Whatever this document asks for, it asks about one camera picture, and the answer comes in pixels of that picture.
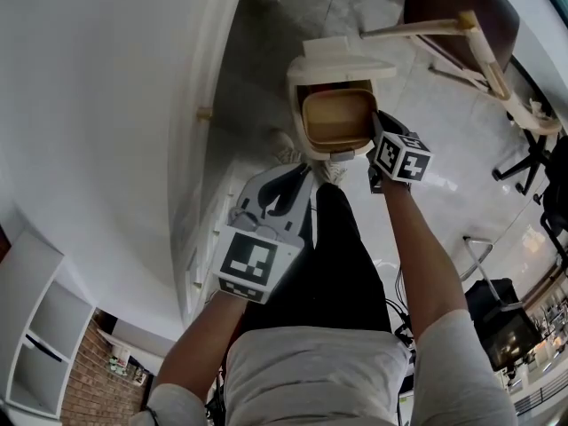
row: shoe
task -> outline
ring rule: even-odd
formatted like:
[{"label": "shoe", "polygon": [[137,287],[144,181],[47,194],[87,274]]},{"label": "shoe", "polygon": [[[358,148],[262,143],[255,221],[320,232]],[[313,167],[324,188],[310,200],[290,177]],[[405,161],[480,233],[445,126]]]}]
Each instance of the shoe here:
[{"label": "shoe", "polygon": [[345,172],[347,172],[347,169],[342,167],[340,162],[331,162],[330,160],[313,161],[312,170],[319,185],[331,183],[338,187],[341,187],[341,181],[345,177]]},{"label": "shoe", "polygon": [[302,162],[302,153],[294,148],[294,142],[283,130],[273,128],[268,133],[272,155],[280,164]]}]

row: black pants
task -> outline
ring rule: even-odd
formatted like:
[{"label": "black pants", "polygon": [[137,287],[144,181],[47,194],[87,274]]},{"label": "black pants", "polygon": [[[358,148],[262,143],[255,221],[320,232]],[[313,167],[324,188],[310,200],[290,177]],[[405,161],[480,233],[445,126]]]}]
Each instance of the black pants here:
[{"label": "black pants", "polygon": [[316,248],[309,207],[301,231],[303,253],[266,304],[248,304],[240,334],[295,326],[391,331],[383,283],[361,241],[345,194],[325,184],[316,199]]}]

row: gray tile floor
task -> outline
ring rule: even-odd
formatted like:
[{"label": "gray tile floor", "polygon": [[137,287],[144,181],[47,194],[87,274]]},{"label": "gray tile floor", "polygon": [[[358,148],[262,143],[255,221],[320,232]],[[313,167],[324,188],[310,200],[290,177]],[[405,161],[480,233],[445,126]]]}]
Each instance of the gray tile floor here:
[{"label": "gray tile floor", "polygon": [[[357,37],[360,28],[394,25],[403,3],[241,0],[219,77],[214,131],[230,134],[235,149],[255,154],[265,150],[262,136],[270,127],[294,137],[286,72],[290,61],[302,53],[302,41]],[[486,269],[495,278],[512,278],[517,293],[523,295],[552,263],[555,251],[540,228],[541,209],[531,201],[545,185],[543,172],[526,197],[514,187],[517,181],[524,182],[525,174],[501,183],[491,176],[493,167],[508,167],[526,155],[521,131],[509,123],[499,103],[430,74],[430,56],[406,39],[367,41],[363,49],[398,70],[395,77],[377,83],[379,107],[416,130],[436,155],[426,181],[413,188],[413,195],[458,271],[471,263],[463,235],[498,241]],[[514,70],[509,69],[507,76],[516,89],[526,88]],[[214,138],[209,143],[215,144]],[[398,254],[384,200],[367,192],[367,160],[356,158],[346,167],[343,190],[387,296],[394,297],[391,284]]]}]

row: gray t-shirt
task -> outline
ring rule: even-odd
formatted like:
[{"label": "gray t-shirt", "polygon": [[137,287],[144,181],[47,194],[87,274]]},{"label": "gray t-shirt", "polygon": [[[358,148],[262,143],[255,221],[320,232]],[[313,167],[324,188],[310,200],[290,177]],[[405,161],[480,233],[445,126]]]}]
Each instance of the gray t-shirt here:
[{"label": "gray t-shirt", "polygon": [[[227,360],[227,424],[396,424],[408,357],[406,347],[384,332],[316,327],[248,332]],[[448,313],[422,334],[414,377],[412,426],[517,424],[467,311]],[[207,424],[202,402],[176,385],[158,386],[148,405],[160,426]],[[141,413],[130,424],[154,421]]]}]

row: metal railing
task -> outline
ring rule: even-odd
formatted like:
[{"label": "metal railing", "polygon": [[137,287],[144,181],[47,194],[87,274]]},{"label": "metal railing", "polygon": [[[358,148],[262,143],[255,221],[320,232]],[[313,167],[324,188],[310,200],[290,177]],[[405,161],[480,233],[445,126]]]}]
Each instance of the metal railing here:
[{"label": "metal railing", "polygon": [[526,414],[528,411],[533,410],[535,407],[552,398],[555,394],[566,387],[568,387],[568,371],[564,371],[552,382],[547,383],[530,396],[522,398],[520,401],[516,402],[515,410],[517,410],[517,416]]}]

